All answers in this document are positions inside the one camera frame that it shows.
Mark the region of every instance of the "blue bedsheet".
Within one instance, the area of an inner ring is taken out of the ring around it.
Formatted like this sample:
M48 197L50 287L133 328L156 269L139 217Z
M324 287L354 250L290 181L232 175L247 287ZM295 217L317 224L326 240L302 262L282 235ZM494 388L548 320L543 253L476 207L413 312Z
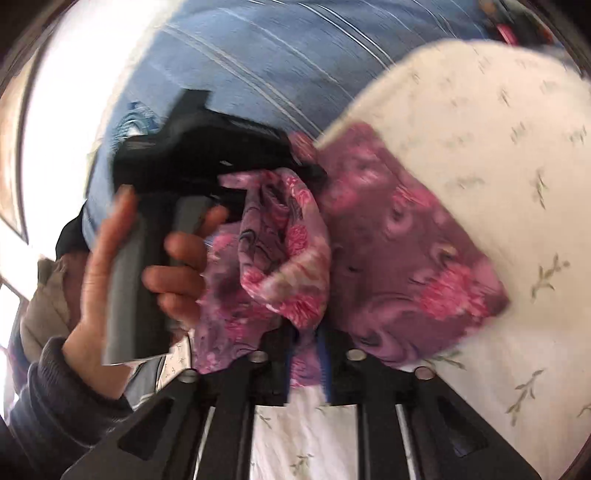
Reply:
M187 0L115 106L90 182L86 241L108 212L119 142L156 131L182 89L212 90L213 110L316 137L412 49L486 38L482 20L477 0Z

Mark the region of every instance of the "white wall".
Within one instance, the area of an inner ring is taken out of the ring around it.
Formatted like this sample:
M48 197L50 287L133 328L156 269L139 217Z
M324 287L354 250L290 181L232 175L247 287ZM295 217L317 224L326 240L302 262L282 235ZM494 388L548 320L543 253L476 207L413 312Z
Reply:
M29 245L0 220L0 274L25 297L36 287L38 257L54 258L62 227L80 210L89 153L117 92L180 1L79 0L54 33L22 141Z

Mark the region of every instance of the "dark gray sleeve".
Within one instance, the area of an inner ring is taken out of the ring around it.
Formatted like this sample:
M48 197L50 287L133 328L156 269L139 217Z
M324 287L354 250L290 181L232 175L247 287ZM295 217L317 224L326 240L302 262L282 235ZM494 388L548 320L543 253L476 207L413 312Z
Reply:
M32 468L53 480L91 449L117 422L131 414L125 398L109 400L90 389L66 364L64 339L47 342L39 363L28 373L28 384L10 413L8 445L2 436L0 459L17 450L22 471Z

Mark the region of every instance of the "pink floral cloth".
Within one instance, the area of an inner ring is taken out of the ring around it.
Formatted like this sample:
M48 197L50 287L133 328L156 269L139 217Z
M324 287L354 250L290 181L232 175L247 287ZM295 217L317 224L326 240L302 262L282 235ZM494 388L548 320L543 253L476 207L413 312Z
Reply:
M222 179L248 193L242 222L224 225L210 251L199 371L256 349L285 316L300 331L291 384L318 384L314 328L327 304L327 321L392 367L451 347L506 308L491 262L369 125L321 151L303 134L291 142L328 173L314 196L287 169Z
M223 225L209 251L202 321L194 333L196 368L226 368L286 317L300 331L294 383L306 383L298 364L313 366L306 375L320 372L313 339L329 296L326 224L309 189L287 168L225 176L222 183L247 189L246 202L242 222Z

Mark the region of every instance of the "silver screw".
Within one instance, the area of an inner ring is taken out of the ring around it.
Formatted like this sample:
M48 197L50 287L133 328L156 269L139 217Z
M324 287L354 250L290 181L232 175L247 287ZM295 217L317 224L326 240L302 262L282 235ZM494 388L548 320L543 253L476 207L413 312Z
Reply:
M254 364L263 364L269 360L269 355L262 350L255 350L253 353L248 355L248 359Z
M435 378L435 372L429 367L417 367L414 370L414 376L419 380L431 380Z
M183 370L178 376L178 380L183 383L194 383L197 381L198 378L199 374L192 368L187 368L186 370Z
M365 360L367 355L363 350L359 350L358 348L352 348L347 352L347 358L352 362L360 362L361 360Z

